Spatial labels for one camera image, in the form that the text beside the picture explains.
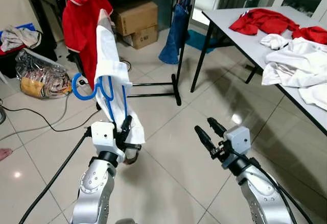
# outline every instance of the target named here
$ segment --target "red shirt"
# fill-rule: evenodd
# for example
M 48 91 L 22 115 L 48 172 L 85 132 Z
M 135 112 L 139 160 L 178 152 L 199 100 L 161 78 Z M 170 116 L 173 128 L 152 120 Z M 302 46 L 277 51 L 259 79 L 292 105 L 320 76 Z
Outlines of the red shirt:
M 62 27 L 68 49 L 79 53 L 86 78 L 94 88 L 97 67 L 96 29 L 101 9 L 110 15 L 112 6 L 108 0 L 66 0 L 62 15 Z
M 293 32 L 292 38 L 303 37 L 320 44 L 327 44 L 327 31 L 321 27 L 314 26 L 309 28 L 301 28 Z
M 281 34 L 286 29 L 295 31 L 299 25 L 278 12 L 253 9 L 242 15 L 229 28 L 246 35 L 255 35 L 258 29 L 267 34 Z

